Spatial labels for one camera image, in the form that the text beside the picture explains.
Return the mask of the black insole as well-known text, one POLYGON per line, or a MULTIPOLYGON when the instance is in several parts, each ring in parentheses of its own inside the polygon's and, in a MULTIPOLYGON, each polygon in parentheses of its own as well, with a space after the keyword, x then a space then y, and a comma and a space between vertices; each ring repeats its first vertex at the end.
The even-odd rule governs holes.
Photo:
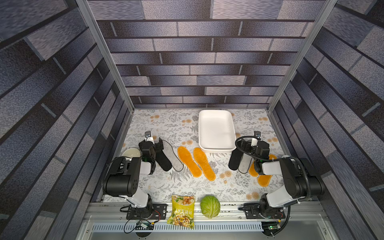
POLYGON ((232 171, 238 170, 243 154, 244 153, 237 148, 232 151, 231 157, 229 160, 229 169, 231 169, 232 171))
POLYGON ((156 162, 165 172, 172 168, 172 163, 167 158, 163 150, 156 150, 156 162))

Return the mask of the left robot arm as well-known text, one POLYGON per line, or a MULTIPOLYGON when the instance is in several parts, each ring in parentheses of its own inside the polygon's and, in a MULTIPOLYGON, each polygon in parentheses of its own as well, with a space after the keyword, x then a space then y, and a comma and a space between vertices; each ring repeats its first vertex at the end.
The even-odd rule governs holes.
POLYGON ((156 169, 157 153, 163 150, 163 143, 146 139, 139 144, 139 157, 116 157, 102 180, 103 193, 127 200, 138 211, 151 214, 153 202, 149 194, 139 188, 141 175, 152 175, 156 169))

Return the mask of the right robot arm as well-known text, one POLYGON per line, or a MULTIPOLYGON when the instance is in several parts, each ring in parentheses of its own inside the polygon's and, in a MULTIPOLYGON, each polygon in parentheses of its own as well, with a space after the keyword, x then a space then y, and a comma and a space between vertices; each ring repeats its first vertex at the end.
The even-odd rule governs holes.
POLYGON ((285 156, 270 158, 270 145, 253 137, 247 143, 244 154, 254 160, 252 169, 258 173, 259 185, 269 183, 272 176, 282 176, 283 185, 277 190, 264 194, 255 209, 263 218, 281 217, 284 208, 321 196, 325 185, 314 167, 306 158, 285 156))

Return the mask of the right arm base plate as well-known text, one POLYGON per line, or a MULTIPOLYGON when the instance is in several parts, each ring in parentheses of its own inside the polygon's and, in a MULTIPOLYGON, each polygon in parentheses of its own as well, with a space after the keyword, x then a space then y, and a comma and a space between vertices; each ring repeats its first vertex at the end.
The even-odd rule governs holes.
POLYGON ((259 203, 245 203, 239 207, 239 210, 245 212, 248 220, 282 220, 286 218, 283 208, 271 208, 269 205, 260 207, 259 203))

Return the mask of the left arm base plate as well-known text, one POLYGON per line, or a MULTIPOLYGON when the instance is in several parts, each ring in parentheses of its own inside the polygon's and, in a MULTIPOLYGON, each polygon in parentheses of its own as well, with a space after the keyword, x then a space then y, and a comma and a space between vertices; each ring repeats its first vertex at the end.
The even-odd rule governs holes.
POLYGON ((152 204, 146 208, 129 207, 126 215, 127 220, 165 220, 167 216, 167 204, 152 204))

